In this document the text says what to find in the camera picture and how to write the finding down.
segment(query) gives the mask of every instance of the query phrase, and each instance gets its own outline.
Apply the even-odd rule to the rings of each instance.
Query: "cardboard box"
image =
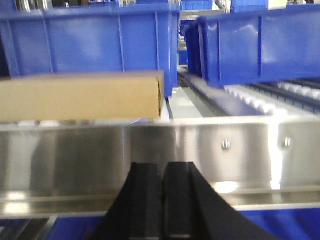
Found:
[[[52,74],[0,81],[0,122],[158,118],[164,73]]]

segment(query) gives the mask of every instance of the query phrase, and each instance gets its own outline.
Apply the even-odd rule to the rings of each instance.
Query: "white roller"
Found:
[[[277,107],[274,104],[265,103],[261,104],[258,108],[258,111],[262,112],[263,114],[267,114],[270,110],[275,110]]]
[[[300,85],[292,85],[289,87],[289,91],[293,93],[297,93],[300,89],[302,89],[302,86]]]
[[[265,104],[265,103],[266,103],[266,101],[264,101],[264,100],[254,99],[250,102],[250,106],[255,109],[258,109],[260,105]]]
[[[306,95],[309,98],[318,99],[320,97],[320,90],[319,89],[313,89]]]
[[[285,116],[285,115],[288,115],[289,112],[287,109],[284,109],[284,108],[275,108],[275,109],[270,109],[267,114],[273,115],[273,116]]]
[[[288,82],[285,82],[283,85],[282,85],[282,89],[286,90],[286,91],[289,91],[289,88],[293,86],[292,83],[288,83]]]
[[[300,94],[302,96],[307,96],[312,91],[311,87],[304,86],[296,92],[297,94]]]

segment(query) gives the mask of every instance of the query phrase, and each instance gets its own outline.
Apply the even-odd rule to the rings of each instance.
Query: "stainless steel rail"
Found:
[[[237,208],[320,206],[318,117],[2,125],[0,142],[2,218],[103,214],[131,162],[194,162]]]

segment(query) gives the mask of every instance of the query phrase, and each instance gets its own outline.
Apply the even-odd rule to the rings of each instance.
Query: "bolt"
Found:
[[[230,143],[230,140],[229,139],[225,139],[223,142],[222,142],[222,149],[223,150],[228,150],[231,148],[231,143]]]
[[[285,137],[283,143],[282,143],[282,146],[284,148],[289,148],[291,145],[291,138],[290,137]]]

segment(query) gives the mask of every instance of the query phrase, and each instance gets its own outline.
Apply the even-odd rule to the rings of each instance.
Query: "blue bin rim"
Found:
[[[201,16],[196,20],[195,24],[207,24],[211,22],[228,20],[228,21],[236,21],[239,19],[245,18],[254,18],[254,17],[273,17],[273,16],[281,16],[282,14],[290,15],[296,13],[305,13],[305,12],[313,12],[320,11],[320,5],[312,5],[309,7],[290,7],[285,9],[277,9],[277,10],[262,10],[262,11],[254,11],[254,12],[236,12],[233,14],[217,14],[210,16]]]
[[[178,4],[141,4],[125,7],[79,7],[79,8],[55,8],[52,10],[33,10],[31,12],[6,12],[0,13],[0,21],[19,21],[34,19],[54,19],[54,18],[72,18],[72,17],[96,17],[96,16],[118,16],[118,15],[145,15],[150,13],[172,13],[179,14],[180,6]]]

